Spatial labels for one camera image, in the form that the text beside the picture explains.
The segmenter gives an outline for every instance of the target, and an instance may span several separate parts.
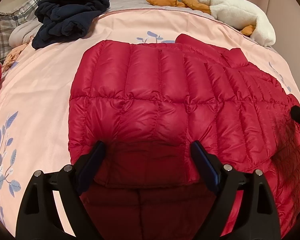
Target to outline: navy blue blanket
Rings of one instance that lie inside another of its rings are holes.
[[[109,0],[42,0],[35,11],[43,23],[32,41],[34,49],[85,36],[93,19],[110,6]]]

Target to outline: plaid fabric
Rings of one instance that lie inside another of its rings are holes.
[[[9,46],[9,37],[19,25],[35,19],[34,12],[40,0],[29,0],[21,8],[12,13],[0,13],[0,62],[3,63],[12,50]]]

